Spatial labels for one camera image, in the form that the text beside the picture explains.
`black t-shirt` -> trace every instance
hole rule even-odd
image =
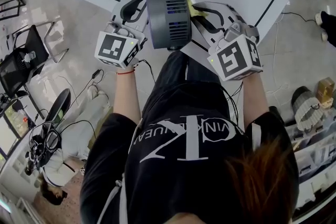
[[[239,200],[224,160],[252,150],[251,125],[243,133],[228,119],[224,94],[212,83],[186,83],[155,96],[145,107],[132,145],[136,125],[131,120],[114,113],[104,123],[87,161],[82,222],[97,222],[124,172],[129,223],[165,223],[179,212],[195,214],[205,223],[239,220]],[[281,135],[283,150],[291,146],[273,114],[254,123],[261,127],[262,143]],[[297,181],[293,152],[289,158]],[[120,194],[102,223],[119,223],[119,200]]]

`yellow sponge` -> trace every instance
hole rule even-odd
[[[205,12],[201,12],[200,10],[196,10],[193,7],[193,3],[191,0],[187,0],[188,2],[188,7],[189,7],[189,12],[190,12],[190,17],[195,17],[195,16],[203,16],[204,18],[208,16]]]

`white robot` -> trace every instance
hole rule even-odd
[[[201,34],[198,42],[209,48],[207,60],[223,81],[262,71],[258,29],[227,4],[191,4],[191,0],[122,0],[99,33],[95,57],[126,68],[147,41],[143,33],[147,24],[154,49],[179,50]]]

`brown hair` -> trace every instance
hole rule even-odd
[[[288,223],[297,195],[290,175],[288,155],[280,139],[263,144],[240,159],[225,161],[240,201],[244,219],[249,223]]]

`red bracelet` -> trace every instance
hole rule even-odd
[[[125,74],[130,74],[130,73],[133,73],[135,70],[133,69],[132,71],[130,72],[125,72],[125,73],[117,73],[117,75],[125,75]]]

